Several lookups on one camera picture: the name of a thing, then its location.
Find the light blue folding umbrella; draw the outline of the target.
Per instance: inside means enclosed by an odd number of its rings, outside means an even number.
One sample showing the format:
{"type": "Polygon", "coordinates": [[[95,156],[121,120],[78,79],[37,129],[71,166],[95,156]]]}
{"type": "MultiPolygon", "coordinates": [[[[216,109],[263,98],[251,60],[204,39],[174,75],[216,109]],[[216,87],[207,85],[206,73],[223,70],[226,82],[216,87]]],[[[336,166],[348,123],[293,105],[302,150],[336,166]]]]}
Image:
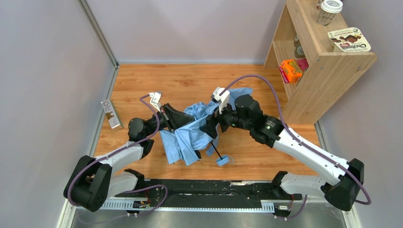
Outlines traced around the light blue folding umbrella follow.
{"type": "Polygon", "coordinates": [[[219,107],[219,104],[210,101],[205,104],[203,102],[195,103],[185,108],[185,114],[194,117],[194,121],[182,126],[173,132],[161,130],[160,136],[163,148],[169,164],[173,164],[179,160],[183,160],[186,165],[191,165],[200,158],[196,151],[207,149],[207,154],[212,155],[214,149],[210,145],[218,145],[218,138],[211,138],[208,134],[202,132],[200,127],[206,124],[208,115],[219,107]]]}

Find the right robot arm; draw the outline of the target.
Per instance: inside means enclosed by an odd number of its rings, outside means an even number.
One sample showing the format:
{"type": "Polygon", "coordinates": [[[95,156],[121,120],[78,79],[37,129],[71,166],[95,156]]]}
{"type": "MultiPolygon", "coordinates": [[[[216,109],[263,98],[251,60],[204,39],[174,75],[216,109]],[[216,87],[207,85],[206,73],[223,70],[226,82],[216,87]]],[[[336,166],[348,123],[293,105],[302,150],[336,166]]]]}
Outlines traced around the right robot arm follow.
{"type": "Polygon", "coordinates": [[[234,106],[220,105],[208,115],[200,130],[215,139],[216,127],[222,132],[229,127],[249,131],[258,143],[284,152],[310,167],[316,175],[296,175],[280,171],[273,179],[285,193],[324,197],[332,206],[350,211],[364,182],[365,165],[354,158],[337,157],[308,142],[280,119],[263,113],[258,101],[250,95],[235,99],[234,106]]]}

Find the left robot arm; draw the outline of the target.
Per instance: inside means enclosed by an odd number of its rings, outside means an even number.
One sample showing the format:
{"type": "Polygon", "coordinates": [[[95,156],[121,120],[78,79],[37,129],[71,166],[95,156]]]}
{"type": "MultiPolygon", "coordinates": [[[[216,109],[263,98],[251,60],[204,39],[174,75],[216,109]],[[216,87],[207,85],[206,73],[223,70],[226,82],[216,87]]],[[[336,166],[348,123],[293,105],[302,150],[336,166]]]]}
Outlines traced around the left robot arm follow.
{"type": "Polygon", "coordinates": [[[82,156],[64,189],[64,197],[74,206],[95,212],[107,198],[134,190],[143,176],[134,170],[115,173],[147,156],[154,144],[152,136],[165,128],[176,130],[195,118],[174,109],[169,103],[154,111],[148,120],[133,118],[128,123],[129,140],[121,147],[98,157],[82,156]]]}

